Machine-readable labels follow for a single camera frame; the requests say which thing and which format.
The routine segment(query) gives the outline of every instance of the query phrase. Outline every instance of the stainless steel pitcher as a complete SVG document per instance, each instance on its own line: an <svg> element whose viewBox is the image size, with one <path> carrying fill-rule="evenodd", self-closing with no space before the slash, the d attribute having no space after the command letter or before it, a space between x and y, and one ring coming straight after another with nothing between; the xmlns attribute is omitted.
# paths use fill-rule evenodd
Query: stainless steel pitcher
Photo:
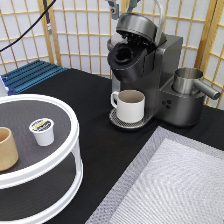
<svg viewBox="0 0 224 224"><path fill-rule="evenodd" d="M175 71L173 89L181 94L193 95L199 91L213 100L220 97L220 92L201 81L203 72L196 68L179 68Z"/></svg>

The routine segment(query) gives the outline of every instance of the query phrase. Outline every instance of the blue dish rack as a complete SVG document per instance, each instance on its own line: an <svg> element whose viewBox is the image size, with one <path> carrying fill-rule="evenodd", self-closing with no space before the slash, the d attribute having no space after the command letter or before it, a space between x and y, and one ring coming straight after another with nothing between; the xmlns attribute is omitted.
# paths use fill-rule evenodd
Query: blue dish rack
<svg viewBox="0 0 224 224"><path fill-rule="evenodd" d="M24 65L14 71L2 75L5 86L14 89L16 93L29 89L30 87L48 79L67 68L50 64L45 61L36 60Z"/></svg>

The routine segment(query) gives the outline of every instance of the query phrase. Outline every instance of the round tray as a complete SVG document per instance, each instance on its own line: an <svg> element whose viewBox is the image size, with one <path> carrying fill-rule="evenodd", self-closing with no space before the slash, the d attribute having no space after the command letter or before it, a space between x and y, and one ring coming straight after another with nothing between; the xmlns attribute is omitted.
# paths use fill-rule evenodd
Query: round tray
<svg viewBox="0 0 224 224"><path fill-rule="evenodd" d="M35 179L58 165L74 148L79 126L74 111L64 102L43 95L0 98L0 124L12 130L19 153L18 162L0 172L0 189ZM29 131L32 121L47 117L54 121L55 141L38 146Z"/></svg>
<svg viewBox="0 0 224 224"><path fill-rule="evenodd" d="M60 100L33 94L0 98L0 110L0 124L12 130L19 153L18 162L0 172L0 223L46 222L73 199L83 178L76 115ZM29 131L43 117L55 123L55 141L46 147Z"/></svg>

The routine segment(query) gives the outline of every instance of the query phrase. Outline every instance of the coffee pod lid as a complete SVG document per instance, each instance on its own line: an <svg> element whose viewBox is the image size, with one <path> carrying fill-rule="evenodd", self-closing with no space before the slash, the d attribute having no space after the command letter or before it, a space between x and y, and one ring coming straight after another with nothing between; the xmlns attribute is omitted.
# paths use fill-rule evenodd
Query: coffee pod lid
<svg viewBox="0 0 224 224"><path fill-rule="evenodd" d="M54 122L49 118L41 118L38 120L33 121L29 129L33 133L44 133L49 129L53 128Z"/></svg>

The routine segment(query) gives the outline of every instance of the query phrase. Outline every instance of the coffee cup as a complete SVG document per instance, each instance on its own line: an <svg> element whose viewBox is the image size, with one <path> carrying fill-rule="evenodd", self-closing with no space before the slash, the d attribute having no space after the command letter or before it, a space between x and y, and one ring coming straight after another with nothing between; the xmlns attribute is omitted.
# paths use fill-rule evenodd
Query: coffee cup
<svg viewBox="0 0 224 224"><path fill-rule="evenodd" d="M144 117L145 96L137 90L113 92L111 104L116 109L118 119L125 123L136 123Z"/></svg>
<svg viewBox="0 0 224 224"><path fill-rule="evenodd" d="M12 167L18 158L19 155L12 131L8 128L0 127L0 171Z"/></svg>

